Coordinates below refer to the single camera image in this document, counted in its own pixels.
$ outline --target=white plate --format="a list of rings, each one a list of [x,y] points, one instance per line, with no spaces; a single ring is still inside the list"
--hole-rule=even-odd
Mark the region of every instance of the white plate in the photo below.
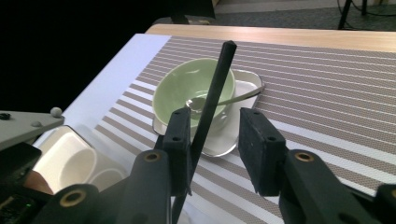
[[[233,70],[233,74],[235,75],[236,82],[235,96],[253,91],[262,85],[262,80],[255,73]],[[254,96],[231,105],[229,117],[222,129],[216,132],[209,131],[203,148],[203,154],[210,157],[219,157],[231,152],[236,147],[239,134],[239,110],[241,107],[253,107],[256,100],[257,96]],[[166,126],[156,118],[153,119],[153,129],[157,134],[164,135],[166,132]]]

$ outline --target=metal spoon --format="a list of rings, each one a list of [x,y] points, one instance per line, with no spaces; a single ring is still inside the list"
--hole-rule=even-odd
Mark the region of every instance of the metal spoon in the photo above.
[[[262,92],[264,90],[264,88],[265,88],[265,85],[262,85],[261,87],[257,88],[254,91],[247,92],[243,95],[234,97],[233,99],[230,99],[230,100],[222,101],[222,102],[218,103],[218,105],[228,105],[228,104],[232,104],[235,102],[246,100],[248,98],[251,98],[253,96],[260,94],[260,92]],[[204,109],[205,102],[206,102],[206,98],[204,98],[204,97],[194,97],[194,98],[191,98],[190,100],[186,101],[185,106],[190,108],[192,119],[200,118],[202,111]]]

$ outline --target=spoon handle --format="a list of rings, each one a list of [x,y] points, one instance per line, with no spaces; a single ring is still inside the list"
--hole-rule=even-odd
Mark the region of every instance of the spoon handle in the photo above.
[[[247,93],[245,93],[243,95],[237,96],[237,97],[235,97],[233,99],[220,102],[220,103],[218,103],[218,105],[227,105],[227,104],[235,103],[235,102],[238,102],[238,101],[246,100],[246,99],[248,99],[250,97],[253,97],[253,96],[256,96],[256,95],[260,94],[264,89],[265,89],[265,84],[263,84],[261,87],[259,87],[258,89],[254,90],[254,91],[250,91],[250,92],[247,92]]]

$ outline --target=striped mat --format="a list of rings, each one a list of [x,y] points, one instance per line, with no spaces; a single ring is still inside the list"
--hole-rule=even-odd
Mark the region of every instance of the striped mat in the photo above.
[[[152,95],[175,66],[219,57],[223,41],[172,36],[95,127],[137,155],[154,147]],[[374,195],[396,183],[396,54],[235,42],[232,69],[261,76],[259,109],[288,148],[318,154],[345,184]],[[238,150],[202,156],[187,202],[218,223],[283,223],[278,198],[259,197]]]

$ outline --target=chair leg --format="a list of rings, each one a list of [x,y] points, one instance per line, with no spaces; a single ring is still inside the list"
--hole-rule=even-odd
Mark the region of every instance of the chair leg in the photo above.
[[[344,9],[343,9],[343,13],[341,15],[340,22],[338,23],[338,30],[344,29],[344,24],[346,23],[347,13],[349,11],[351,3],[352,3],[352,0],[346,0],[346,4],[344,5]]]
[[[363,0],[363,5],[361,6],[361,15],[364,16],[366,14],[367,14],[367,0]]]

